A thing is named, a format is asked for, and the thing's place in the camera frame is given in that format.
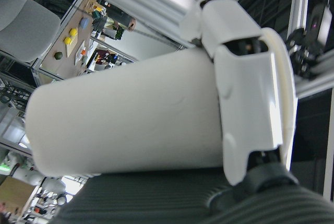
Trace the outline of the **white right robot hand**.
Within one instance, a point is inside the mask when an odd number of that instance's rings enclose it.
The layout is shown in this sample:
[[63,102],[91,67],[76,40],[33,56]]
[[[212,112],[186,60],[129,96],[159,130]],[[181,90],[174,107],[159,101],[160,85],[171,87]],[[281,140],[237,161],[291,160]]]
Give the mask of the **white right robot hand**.
[[296,96],[280,36],[233,0],[202,0],[182,23],[212,59],[222,124],[218,169],[103,174],[53,223],[333,223],[333,204],[287,170]]

